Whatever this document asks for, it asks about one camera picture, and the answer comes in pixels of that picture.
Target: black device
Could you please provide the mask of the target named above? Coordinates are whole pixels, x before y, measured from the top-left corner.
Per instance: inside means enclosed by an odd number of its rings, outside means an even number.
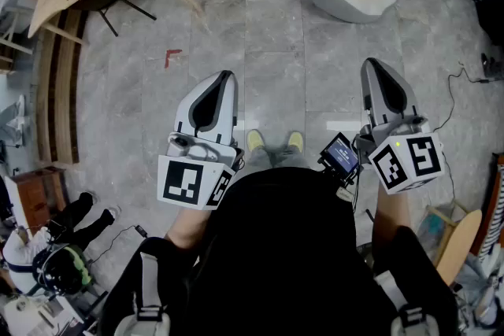
[[[147,231],[145,231],[140,225],[135,226],[136,232],[142,235],[144,238],[147,238]]]
[[[344,187],[353,183],[360,169],[354,147],[341,132],[321,151],[318,162],[325,166],[324,173],[334,176]]]

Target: small display screen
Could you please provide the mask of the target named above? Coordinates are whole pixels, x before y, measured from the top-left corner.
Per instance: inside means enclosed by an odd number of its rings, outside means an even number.
[[[341,138],[337,138],[327,151],[348,174],[358,165],[357,154]]]

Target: wooden cabinet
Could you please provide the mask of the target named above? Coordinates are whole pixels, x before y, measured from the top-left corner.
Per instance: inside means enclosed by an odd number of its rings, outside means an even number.
[[[17,224],[30,235],[50,219],[50,211],[61,211],[66,206],[62,182],[63,170],[55,167],[5,177],[13,215]]]

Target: black shirt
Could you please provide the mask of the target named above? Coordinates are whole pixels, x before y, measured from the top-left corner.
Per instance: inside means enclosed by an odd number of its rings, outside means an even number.
[[[211,216],[198,265],[163,239],[139,247],[107,299],[101,334],[133,313],[139,251],[158,258],[170,334],[390,334],[397,312],[358,255],[351,204],[335,191],[304,168],[241,179]],[[438,320],[441,335],[456,333],[453,295],[410,229],[399,229],[376,264]]]

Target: white cloth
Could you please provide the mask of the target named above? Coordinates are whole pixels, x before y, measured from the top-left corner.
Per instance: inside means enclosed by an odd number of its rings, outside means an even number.
[[[7,239],[3,248],[3,256],[10,264],[20,266],[31,266],[33,259],[40,251],[44,250],[50,240],[50,234],[47,228],[42,227],[37,231],[35,236],[26,245],[17,232],[13,231]],[[23,293],[28,293],[36,284],[31,273],[16,273],[9,271],[10,278],[13,280],[16,287]]]

